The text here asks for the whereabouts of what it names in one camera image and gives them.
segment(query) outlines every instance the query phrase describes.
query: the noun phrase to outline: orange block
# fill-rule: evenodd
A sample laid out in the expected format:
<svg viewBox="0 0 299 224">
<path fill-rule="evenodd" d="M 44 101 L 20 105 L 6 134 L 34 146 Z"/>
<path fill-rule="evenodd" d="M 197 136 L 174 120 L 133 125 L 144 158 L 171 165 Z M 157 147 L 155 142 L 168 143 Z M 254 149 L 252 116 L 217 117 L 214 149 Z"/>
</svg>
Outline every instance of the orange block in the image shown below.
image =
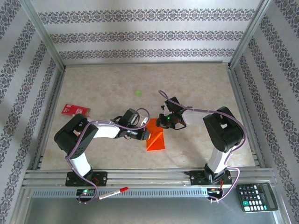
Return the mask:
<svg viewBox="0 0 299 224">
<path fill-rule="evenodd" d="M 161 150 L 165 149 L 163 128 L 157 127 L 157 118 L 152 118 L 146 125 L 150 132 L 150 139 L 146 140 L 146 150 Z"/>
</svg>

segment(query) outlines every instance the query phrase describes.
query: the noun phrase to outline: cable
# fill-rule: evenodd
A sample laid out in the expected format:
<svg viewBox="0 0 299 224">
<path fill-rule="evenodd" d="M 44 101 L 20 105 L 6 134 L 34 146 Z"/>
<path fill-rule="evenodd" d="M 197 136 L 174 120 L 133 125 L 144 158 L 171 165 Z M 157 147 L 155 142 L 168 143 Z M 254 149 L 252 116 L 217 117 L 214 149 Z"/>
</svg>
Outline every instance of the cable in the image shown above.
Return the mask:
<svg viewBox="0 0 299 224">
<path fill-rule="evenodd" d="M 118 125 L 118 124 L 116 124 L 116 123 L 113 123 L 112 121 L 105 121 L 105 120 L 94 120 L 94 121 L 89 122 L 89 123 L 84 127 L 84 129 L 83 129 L 82 133 L 80 134 L 80 137 L 79 137 L 79 139 L 78 139 L 78 141 L 77 141 L 75 147 L 74 147 L 73 150 L 71 151 L 71 153 L 65 157 L 66 161 L 67 161 L 68 164 L 70 165 L 70 167 L 71 167 L 71 169 L 73 170 L 73 172 L 74 172 L 80 179 L 86 181 L 87 183 L 91 184 L 91 185 L 94 186 L 94 188 L 95 188 L 94 196 L 93 196 L 90 200 L 84 202 L 84 204 L 88 204 L 88 203 L 90 203 L 93 199 L 95 199 L 95 198 L 97 197 L 98 192 L 99 192 L 99 191 L 98 191 L 98 187 L 97 187 L 97 185 L 95 185 L 92 181 L 89 181 L 88 179 L 86 179 L 86 178 L 84 178 L 83 176 L 81 176 L 81 175 L 79 174 L 79 172 L 73 167 L 73 165 L 72 165 L 72 163 L 71 163 L 71 157 L 74 155 L 76 149 L 78 148 L 79 144 L 81 143 L 81 140 L 82 140 L 82 138 L 83 138 L 83 136 L 84 136 L 86 130 L 87 130 L 88 127 L 89 127 L 90 125 L 92 125 L 92 124 L 108 124 L 108 125 L 113 125 L 113 126 L 116 126 L 116 127 L 124 128 L 124 129 L 127 129 L 127 130 L 139 130 L 139 129 L 142 129 L 142 128 L 144 128 L 144 127 L 148 124 L 148 122 L 149 122 L 149 120 L 150 120 L 150 113 L 149 113 L 148 110 L 146 110 L 146 109 L 144 109 L 144 108 L 139 108 L 137 111 L 139 111 L 139 110 L 143 110 L 143 111 L 145 111 L 145 112 L 148 114 L 148 120 L 147 120 L 147 122 L 146 122 L 144 125 L 142 125 L 141 127 L 134 127 L 134 128 L 131 128 L 131 127 L 124 127 L 124 126 Z M 82 195 L 83 195 L 83 194 L 81 194 L 81 195 L 79 196 L 79 199 L 78 199 L 79 203 L 82 203 L 82 201 L 80 201 L 80 198 L 81 198 Z"/>
<path fill-rule="evenodd" d="M 223 112 L 220 112 L 220 111 L 210 111 L 210 110 L 202 110 L 202 109 L 188 108 L 188 107 L 186 107 L 186 106 L 183 106 L 183 105 L 181 105 L 181 104 L 179 104 L 179 103 L 177 103 L 177 102 L 174 102 L 173 100 L 169 99 L 168 96 L 167 96 L 167 94 L 166 94 L 165 92 L 163 92 L 162 90 L 159 90 L 158 92 L 159 92 L 160 95 L 161 95 L 162 97 L 164 97 L 166 100 L 172 102 L 173 104 L 175 104 L 175 105 L 177 105 L 177 106 L 183 107 L 183 108 L 186 109 L 186 110 L 195 111 L 195 112 L 201 112 L 201 113 L 217 113 L 217 114 L 220 114 L 220 115 L 225 116 L 225 117 L 227 117 L 227 118 L 233 120 L 234 122 L 236 122 L 236 123 L 240 126 L 240 128 L 242 129 L 242 131 L 243 131 L 243 133 L 244 133 L 244 140 L 243 140 L 243 142 L 242 142 L 239 146 L 237 146 L 235 149 L 232 149 L 232 150 L 229 152 L 228 157 L 227 157 L 226 160 L 224 161 L 224 165 L 225 165 L 227 168 L 230 168 L 230 169 L 236 169 L 237 172 L 238 172 L 238 175 L 237 175 L 236 179 L 234 180 L 234 182 L 232 183 L 232 186 L 228 189 L 227 193 L 225 193 L 221 198 L 218 199 L 218 198 L 216 198 L 216 197 L 209 196 L 210 198 L 213 198 L 213 199 L 214 199 L 214 201 L 211 199 L 211 202 L 217 202 L 217 203 L 218 203 L 219 201 L 221 201 L 222 199 L 224 199 L 224 198 L 230 193 L 230 191 L 233 189 L 233 187 L 235 186 L 235 184 L 237 183 L 237 181 L 238 181 L 238 179 L 239 179 L 239 176 L 240 176 L 240 170 L 239 170 L 239 168 L 237 168 L 237 167 L 230 167 L 230 166 L 227 166 L 227 163 L 228 163 L 228 160 L 229 160 L 230 156 L 232 155 L 232 153 L 235 152 L 236 150 L 238 150 L 239 148 L 241 148 L 241 147 L 243 147 L 243 146 L 245 145 L 245 143 L 246 143 L 246 139 L 247 139 L 247 132 L 246 132 L 245 127 L 244 127 L 244 126 L 240 123 L 240 121 L 238 121 L 236 118 L 234 118 L 234 117 L 232 117 L 232 116 L 230 116 L 230 115 L 228 115 L 228 114 L 226 114 L 226 113 L 223 113 Z"/>
</svg>

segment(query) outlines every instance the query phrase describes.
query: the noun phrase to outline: green ball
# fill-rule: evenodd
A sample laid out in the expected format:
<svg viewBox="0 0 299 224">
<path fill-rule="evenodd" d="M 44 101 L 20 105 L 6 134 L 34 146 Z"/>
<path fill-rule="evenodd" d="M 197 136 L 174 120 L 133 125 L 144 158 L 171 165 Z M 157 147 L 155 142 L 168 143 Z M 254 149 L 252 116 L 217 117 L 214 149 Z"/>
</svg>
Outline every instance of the green ball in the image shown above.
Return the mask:
<svg viewBox="0 0 299 224">
<path fill-rule="evenodd" d="M 142 96 L 142 92 L 140 90 L 136 90 L 134 92 L 134 95 L 137 96 L 137 97 L 140 97 L 140 96 Z"/>
</svg>

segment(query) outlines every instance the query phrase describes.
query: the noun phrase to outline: red card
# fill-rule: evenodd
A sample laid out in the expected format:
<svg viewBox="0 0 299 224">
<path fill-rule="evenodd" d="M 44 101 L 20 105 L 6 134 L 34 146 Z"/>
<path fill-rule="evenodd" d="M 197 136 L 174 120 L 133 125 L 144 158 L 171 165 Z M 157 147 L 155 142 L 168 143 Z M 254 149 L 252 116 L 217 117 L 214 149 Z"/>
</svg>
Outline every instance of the red card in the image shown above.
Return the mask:
<svg viewBox="0 0 299 224">
<path fill-rule="evenodd" d="M 81 113 L 84 116 L 88 117 L 89 112 L 90 112 L 90 108 L 76 106 L 76 105 L 72 105 L 72 104 L 66 104 L 64 106 L 64 109 L 62 110 L 61 114 L 73 117 L 76 114 Z"/>
</svg>

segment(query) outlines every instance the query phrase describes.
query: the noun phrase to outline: marker pen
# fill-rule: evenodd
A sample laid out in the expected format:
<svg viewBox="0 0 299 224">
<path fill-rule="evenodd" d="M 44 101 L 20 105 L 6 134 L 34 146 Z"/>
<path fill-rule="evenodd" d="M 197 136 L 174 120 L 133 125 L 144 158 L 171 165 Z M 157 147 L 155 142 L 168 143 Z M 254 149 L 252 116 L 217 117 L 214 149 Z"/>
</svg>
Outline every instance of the marker pen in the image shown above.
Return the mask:
<svg viewBox="0 0 299 224">
<path fill-rule="evenodd" d="M 102 200 L 106 197 L 110 197 L 110 196 L 113 196 L 113 195 L 117 195 L 117 194 L 119 194 L 121 192 L 124 192 L 124 191 L 127 191 L 127 190 L 129 190 L 129 188 L 125 187 L 125 188 L 122 188 L 122 189 L 119 189 L 119 190 L 116 190 L 116 191 L 109 192 L 109 193 L 104 194 L 104 195 L 100 195 L 99 200 Z"/>
</svg>

